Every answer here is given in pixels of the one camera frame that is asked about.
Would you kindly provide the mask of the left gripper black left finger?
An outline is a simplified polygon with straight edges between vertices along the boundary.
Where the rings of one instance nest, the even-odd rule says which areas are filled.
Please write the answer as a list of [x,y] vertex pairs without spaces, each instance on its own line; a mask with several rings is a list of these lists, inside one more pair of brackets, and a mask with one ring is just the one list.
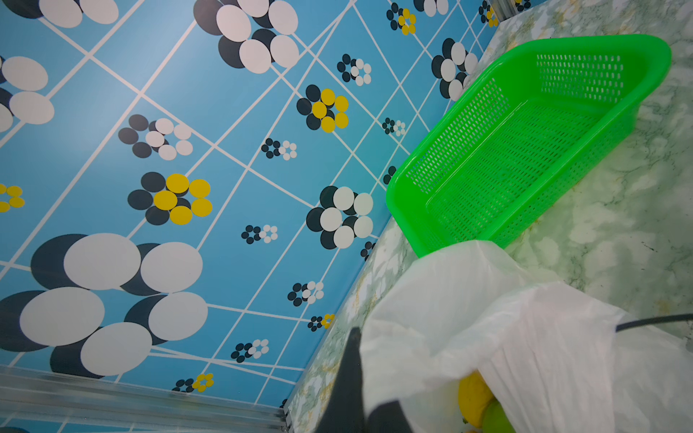
[[350,330],[333,390],[316,432],[365,432],[361,330]]

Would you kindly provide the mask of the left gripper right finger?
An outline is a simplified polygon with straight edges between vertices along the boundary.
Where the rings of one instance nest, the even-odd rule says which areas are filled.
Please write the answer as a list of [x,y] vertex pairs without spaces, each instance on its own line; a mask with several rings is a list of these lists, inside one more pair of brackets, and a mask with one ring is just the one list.
[[392,401],[379,405],[367,417],[366,427],[369,433],[412,433],[402,405]]

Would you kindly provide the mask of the white plastic bag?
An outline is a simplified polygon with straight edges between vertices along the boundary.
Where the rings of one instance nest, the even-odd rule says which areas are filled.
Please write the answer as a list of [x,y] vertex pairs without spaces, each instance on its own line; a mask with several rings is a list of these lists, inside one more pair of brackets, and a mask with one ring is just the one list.
[[490,242],[413,262],[372,310],[360,355],[366,415],[399,402],[416,431],[463,426],[480,373],[518,432],[689,432],[692,355],[621,308],[535,276]]

